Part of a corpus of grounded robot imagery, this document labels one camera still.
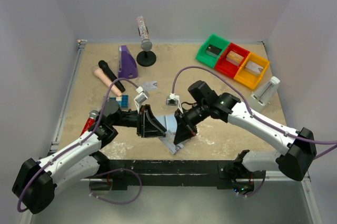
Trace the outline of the silver credit card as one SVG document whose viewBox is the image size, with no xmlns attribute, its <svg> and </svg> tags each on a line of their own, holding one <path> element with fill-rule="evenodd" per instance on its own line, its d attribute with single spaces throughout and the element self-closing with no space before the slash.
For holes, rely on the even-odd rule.
<svg viewBox="0 0 337 224">
<path fill-rule="evenodd" d="M 156 90 L 157 89 L 157 82 L 156 81 L 149 81 L 143 83 L 144 90 Z"/>
</svg>

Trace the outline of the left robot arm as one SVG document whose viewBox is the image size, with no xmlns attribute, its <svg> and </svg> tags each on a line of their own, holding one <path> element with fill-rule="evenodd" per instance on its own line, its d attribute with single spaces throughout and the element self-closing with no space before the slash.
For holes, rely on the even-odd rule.
<svg viewBox="0 0 337 224">
<path fill-rule="evenodd" d="M 99 151 L 116 138 L 116 126 L 136 128 L 142 138 L 164 137 L 167 132 L 150 105 L 122 111 L 117 101 L 105 101 L 94 124 L 73 143 L 38 161 L 23 162 L 12 187 L 18 212 L 39 213 L 68 182 L 96 175 L 103 164 Z"/>
</svg>

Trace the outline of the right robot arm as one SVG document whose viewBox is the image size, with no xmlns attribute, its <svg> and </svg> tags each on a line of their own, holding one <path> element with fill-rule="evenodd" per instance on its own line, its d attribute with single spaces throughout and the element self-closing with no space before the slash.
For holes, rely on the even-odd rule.
<svg viewBox="0 0 337 224">
<path fill-rule="evenodd" d="M 175 145 L 194 137 L 197 124 L 211 117 L 243 128 L 275 149 L 273 152 L 243 151 L 236 161 L 247 171 L 281 171 L 295 181 L 305 177 L 317 153 L 311 130 L 289 128 L 254 110 L 249 111 L 237 97 L 229 93 L 217 95 L 201 80 L 193 83 L 188 92 L 196 105 L 185 112 L 175 111 Z"/>
</svg>

